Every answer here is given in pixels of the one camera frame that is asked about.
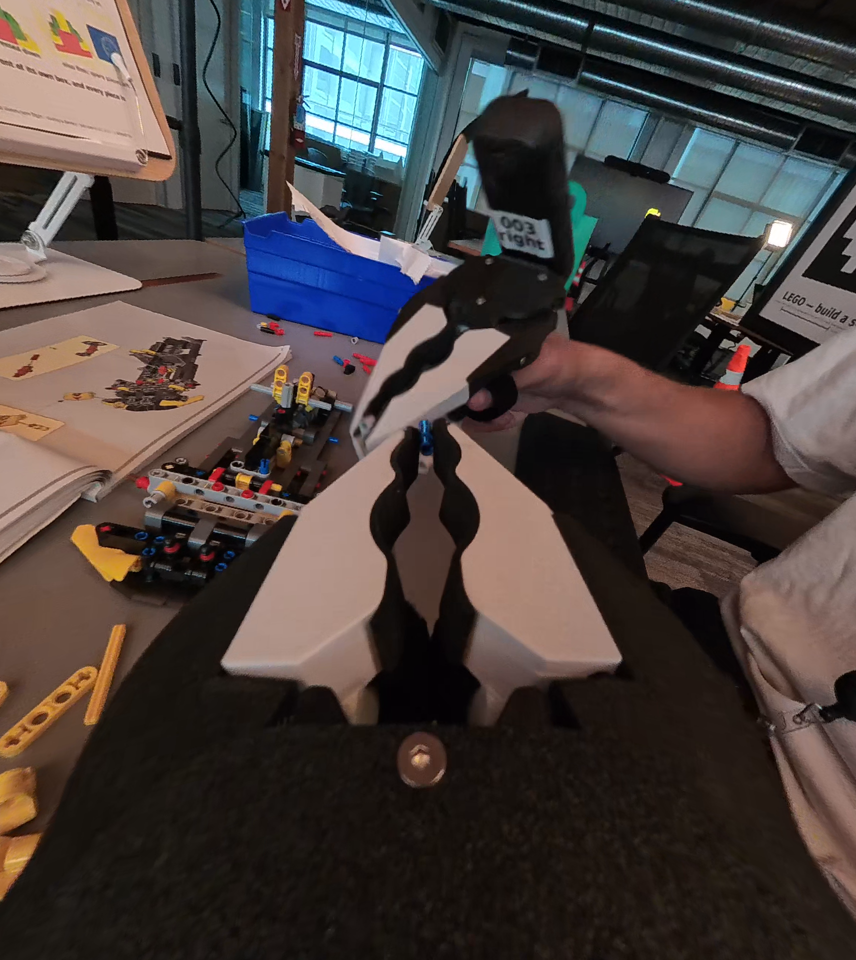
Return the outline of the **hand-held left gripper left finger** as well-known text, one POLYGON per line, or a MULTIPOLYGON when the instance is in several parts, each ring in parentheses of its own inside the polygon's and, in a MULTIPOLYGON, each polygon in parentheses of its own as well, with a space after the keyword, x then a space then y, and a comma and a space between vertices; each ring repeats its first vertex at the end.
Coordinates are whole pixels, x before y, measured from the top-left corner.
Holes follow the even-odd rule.
POLYGON ((325 688, 350 723, 376 722, 390 702, 376 678, 427 642, 394 554, 420 451, 419 437, 388 438, 301 511, 222 656, 226 673, 325 688))

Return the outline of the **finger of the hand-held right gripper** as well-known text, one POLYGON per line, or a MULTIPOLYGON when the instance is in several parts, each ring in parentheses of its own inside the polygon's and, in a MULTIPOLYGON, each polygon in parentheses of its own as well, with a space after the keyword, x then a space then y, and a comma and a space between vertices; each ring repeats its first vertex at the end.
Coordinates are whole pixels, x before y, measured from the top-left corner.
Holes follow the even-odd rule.
POLYGON ((355 405, 350 424, 350 437, 358 456, 366 457, 374 451, 364 450, 364 436, 374 418, 379 415, 369 413, 369 407, 381 388, 388 385, 388 378, 391 375, 402 370, 416 347, 443 333, 446 327, 447 318, 443 308, 426 304, 417 308, 407 322, 387 339, 374 372, 368 379, 362 396, 355 405))
POLYGON ((464 333, 450 355, 420 373, 412 386, 398 390, 363 436, 363 449, 375 450, 399 430, 434 420, 464 405, 470 377, 510 341, 505 333, 464 333))

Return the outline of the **person's right forearm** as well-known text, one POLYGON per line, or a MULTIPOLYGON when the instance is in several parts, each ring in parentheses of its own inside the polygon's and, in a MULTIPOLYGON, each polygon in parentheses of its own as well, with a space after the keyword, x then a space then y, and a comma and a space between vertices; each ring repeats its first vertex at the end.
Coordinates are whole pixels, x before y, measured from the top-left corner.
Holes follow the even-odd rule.
POLYGON ((688 386, 601 347, 575 344, 578 416, 660 474, 735 495, 793 488, 764 408, 738 390, 688 386))

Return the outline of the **pile of small lego pins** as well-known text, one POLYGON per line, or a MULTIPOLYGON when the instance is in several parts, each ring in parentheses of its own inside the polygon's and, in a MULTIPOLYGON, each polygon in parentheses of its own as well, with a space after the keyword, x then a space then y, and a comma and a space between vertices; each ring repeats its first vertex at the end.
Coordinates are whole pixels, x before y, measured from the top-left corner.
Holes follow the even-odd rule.
MULTIPOLYGON (((287 335, 287 331, 276 319, 267 319, 259 321, 257 324, 257 330, 260 332, 271 335, 274 337, 283 338, 287 335)), ((335 337, 335 334, 331 331, 324 329, 312 329, 311 334, 316 339, 332 339, 335 337)), ((352 352, 349 356, 345 354, 344 356, 335 355, 334 362, 341 366, 347 373, 351 373, 356 367, 361 366, 362 370, 370 375, 377 365, 377 359, 357 351, 352 352)))

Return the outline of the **lego car chassis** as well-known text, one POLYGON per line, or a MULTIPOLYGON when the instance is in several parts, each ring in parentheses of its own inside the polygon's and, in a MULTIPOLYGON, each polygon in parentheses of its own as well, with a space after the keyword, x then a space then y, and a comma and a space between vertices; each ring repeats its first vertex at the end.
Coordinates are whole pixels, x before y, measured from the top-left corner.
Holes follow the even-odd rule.
POLYGON ((113 589, 160 603, 194 594, 322 490, 329 449, 352 404, 310 371, 293 379, 286 365, 270 386, 251 388, 270 401, 241 436, 200 463, 170 459, 137 479, 145 495, 139 526, 103 521, 74 529, 72 544, 113 589))

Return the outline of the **thin yellow lego piece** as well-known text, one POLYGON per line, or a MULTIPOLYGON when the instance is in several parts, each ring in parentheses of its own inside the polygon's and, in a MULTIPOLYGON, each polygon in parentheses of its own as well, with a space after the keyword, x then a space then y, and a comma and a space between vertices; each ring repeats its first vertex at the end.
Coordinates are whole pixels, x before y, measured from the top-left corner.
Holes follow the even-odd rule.
POLYGON ((95 726, 106 708, 126 634, 127 625, 124 623, 114 625, 110 631, 84 714, 83 724, 86 727, 95 726))

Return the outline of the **pile of yellow lego beams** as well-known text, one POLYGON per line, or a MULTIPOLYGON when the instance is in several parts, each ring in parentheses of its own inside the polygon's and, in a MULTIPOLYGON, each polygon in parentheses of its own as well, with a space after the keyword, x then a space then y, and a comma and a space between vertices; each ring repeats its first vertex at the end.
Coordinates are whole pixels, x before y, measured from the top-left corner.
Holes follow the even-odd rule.
MULTIPOLYGON (((11 759, 31 746, 95 686, 98 669, 85 666, 67 678, 0 738, 0 756, 11 759)), ((0 902, 21 876, 41 835, 22 829, 38 816, 38 777, 33 767, 0 774, 0 902)))

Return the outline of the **black dotted mat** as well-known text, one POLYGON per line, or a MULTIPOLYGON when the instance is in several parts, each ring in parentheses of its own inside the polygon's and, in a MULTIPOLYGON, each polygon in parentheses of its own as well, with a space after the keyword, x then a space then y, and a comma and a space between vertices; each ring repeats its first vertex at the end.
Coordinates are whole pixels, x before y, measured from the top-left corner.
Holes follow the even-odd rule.
POLYGON ((627 570, 649 576, 613 444, 560 414, 530 414, 520 428, 517 479, 555 513, 578 522, 627 570))

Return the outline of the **blue plastic bin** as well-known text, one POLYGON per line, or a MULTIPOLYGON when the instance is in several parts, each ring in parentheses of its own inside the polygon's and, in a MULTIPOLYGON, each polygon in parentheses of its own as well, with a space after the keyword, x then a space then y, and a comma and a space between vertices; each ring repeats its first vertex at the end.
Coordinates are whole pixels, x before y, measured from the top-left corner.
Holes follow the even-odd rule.
POLYGON ((243 243, 252 312, 383 344, 398 313, 435 279, 337 246, 311 219, 286 213, 248 220, 243 243))

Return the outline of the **black mesh chair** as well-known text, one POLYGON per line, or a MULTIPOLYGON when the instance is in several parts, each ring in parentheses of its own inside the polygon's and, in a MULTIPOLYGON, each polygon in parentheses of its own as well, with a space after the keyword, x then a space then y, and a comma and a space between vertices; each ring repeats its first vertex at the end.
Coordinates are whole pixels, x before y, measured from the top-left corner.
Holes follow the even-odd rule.
POLYGON ((569 318, 570 340, 664 372, 763 242, 646 217, 569 318))

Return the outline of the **dark monitor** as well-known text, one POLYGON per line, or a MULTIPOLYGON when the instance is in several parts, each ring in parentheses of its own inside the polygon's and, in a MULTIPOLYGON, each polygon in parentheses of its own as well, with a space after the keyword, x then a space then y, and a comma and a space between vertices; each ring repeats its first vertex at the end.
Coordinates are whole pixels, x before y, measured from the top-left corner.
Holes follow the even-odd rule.
POLYGON ((621 254, 650 210, 665 222, 681 220, 693 192, 684 187, 635 175, 584 155, 573 161, 569 180, 586 195, 585 213, 596 219, 590 245, 621 254))

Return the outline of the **orange traffic cone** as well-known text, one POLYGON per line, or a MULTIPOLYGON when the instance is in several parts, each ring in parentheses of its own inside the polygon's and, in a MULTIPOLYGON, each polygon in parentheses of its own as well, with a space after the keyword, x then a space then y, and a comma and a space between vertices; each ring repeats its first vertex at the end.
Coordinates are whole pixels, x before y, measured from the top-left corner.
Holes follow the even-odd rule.
POLYGON ((740 343, 727 360, 722 375, 714 383, 713 388, 720 391, 738 391, 741 388, 752 351, 753 348, 748 342, 740 343))

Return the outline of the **open instruction booklet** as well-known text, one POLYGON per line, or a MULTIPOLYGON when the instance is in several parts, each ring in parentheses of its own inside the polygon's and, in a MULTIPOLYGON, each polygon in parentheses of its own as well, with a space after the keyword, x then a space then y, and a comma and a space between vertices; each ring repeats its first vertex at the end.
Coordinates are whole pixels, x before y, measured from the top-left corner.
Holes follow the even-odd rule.
POLYGON ((289 356, 121 301, 0 331, 0 564, 289 356))

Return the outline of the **white board stand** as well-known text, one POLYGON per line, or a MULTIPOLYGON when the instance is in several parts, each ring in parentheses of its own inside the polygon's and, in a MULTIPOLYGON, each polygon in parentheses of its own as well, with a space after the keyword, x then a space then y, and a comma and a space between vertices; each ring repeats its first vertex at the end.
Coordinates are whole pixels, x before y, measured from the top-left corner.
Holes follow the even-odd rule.
POLYGON ((65 172, 16 243, 0 243, 0 310, 138 290, 136 278, 51 249, 91 174, 65 172))

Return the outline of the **wooden post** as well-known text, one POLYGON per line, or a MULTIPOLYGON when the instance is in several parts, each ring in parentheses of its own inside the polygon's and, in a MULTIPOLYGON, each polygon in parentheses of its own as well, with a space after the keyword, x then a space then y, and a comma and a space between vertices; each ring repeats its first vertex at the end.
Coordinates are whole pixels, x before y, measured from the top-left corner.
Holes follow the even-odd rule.
POLYGON ((271 112, 266 159, 266 211, 292 212, 289 185, 295 156, 293 129, 302 95, 303 1, 274 2, 271 112))

